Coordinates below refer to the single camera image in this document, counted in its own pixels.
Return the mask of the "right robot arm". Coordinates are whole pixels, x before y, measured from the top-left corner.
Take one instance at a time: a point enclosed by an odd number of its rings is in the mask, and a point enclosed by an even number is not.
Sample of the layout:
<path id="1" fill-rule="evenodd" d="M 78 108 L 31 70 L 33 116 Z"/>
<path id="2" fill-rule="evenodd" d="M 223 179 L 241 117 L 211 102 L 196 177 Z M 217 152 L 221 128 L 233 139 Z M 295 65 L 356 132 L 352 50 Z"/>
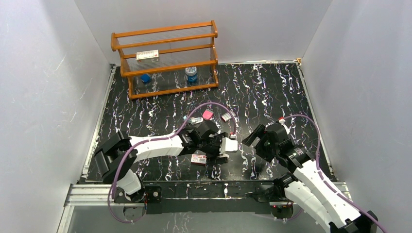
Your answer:
<path id="1" fill-rule="evenodd" d="M 270 162 L 273 159 L 289 172 L 274 180 L 274 196 L 290 200 L 307 212 L 327 233 L 375 233 L 377 217 L 356 209 L 346 196 L 317 167 L 315 156 L 296 144 L 283 125 L 258 125 L 242 143 Z"/>

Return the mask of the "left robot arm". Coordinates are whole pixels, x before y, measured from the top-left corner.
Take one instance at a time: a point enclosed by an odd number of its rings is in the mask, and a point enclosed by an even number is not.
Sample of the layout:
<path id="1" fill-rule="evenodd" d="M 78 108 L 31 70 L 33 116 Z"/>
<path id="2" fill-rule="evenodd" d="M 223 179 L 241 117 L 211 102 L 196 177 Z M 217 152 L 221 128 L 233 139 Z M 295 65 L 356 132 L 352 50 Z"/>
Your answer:
<path id="1" fill-rule="evenodd" d="M 131 170 L 141 160 L 161 156 L 181 156 L 202 151 L 208 163 L 225 163 L 228 153 L 237 151 L 232 134 L 218 132 L 212 121 L 186 125 L 180 131 L 137 137 L 119 131 L 94 152 L 94 161 L 104 184 L 116 183 L 131 202 L 141 202 L 147 194 L 142 179 Z"/>

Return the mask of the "light blue stapler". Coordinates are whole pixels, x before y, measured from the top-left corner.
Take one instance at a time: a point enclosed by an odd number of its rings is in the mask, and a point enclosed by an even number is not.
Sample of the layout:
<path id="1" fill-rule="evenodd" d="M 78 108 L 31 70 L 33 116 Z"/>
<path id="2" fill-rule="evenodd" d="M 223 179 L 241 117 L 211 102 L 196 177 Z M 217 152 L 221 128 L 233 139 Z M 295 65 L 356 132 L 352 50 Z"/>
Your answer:
<path id="1" fill-rule="evenodd" d="M 199 124 L 201 122 L 204 121 L 204 119 L 202 117 L 188 117 L 188 116 L 184 116 L 183 119 L 185 121 L 187 121 L 188 125 L 195 125 L 195 124 Z"/>

